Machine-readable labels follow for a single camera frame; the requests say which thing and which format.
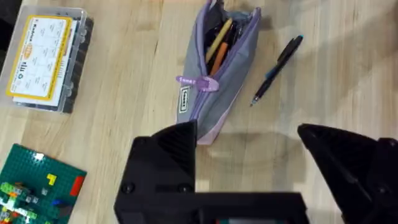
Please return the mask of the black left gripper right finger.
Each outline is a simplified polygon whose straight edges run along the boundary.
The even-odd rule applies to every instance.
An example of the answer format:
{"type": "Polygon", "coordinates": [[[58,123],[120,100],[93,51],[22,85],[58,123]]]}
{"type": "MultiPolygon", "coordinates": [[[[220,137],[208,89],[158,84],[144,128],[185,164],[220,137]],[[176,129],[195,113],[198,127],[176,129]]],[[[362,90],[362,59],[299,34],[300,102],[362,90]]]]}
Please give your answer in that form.
{"type": "Polygon", "coordinates": [[[397,140],[317,124],[297,128],[345,223],[397,224],[397,140]]]}

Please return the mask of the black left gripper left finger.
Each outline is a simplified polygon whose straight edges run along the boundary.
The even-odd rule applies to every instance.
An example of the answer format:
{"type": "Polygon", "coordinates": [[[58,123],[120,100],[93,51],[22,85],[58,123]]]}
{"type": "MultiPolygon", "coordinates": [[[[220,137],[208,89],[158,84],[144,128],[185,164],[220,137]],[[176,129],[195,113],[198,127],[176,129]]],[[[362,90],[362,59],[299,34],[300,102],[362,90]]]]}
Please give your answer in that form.
{"type": "Polygon", "coordinates": [[[136,137],[114,203],[119,223],[197,223],[178,196],[195,191],[197,123],[188,121],[136,137]]]}

